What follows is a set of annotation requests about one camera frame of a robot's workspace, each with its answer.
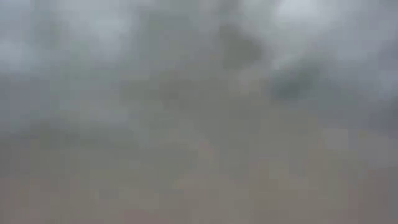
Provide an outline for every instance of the fog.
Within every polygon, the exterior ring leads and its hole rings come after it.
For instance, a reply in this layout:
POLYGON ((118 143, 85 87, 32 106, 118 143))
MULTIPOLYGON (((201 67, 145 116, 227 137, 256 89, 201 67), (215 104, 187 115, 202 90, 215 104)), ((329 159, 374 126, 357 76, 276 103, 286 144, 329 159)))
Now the fog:
POLYGON ((397 12, 0 0, 0 222, 397 223, 397 12))

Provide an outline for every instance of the mist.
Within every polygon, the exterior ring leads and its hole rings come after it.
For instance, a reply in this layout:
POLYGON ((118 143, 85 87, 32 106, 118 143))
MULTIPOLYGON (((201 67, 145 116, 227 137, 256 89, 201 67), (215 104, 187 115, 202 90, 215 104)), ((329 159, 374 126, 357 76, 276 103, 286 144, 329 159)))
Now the mist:
POLYGON ((0 0, 1 223, 396 223, 397 12, 0 0))

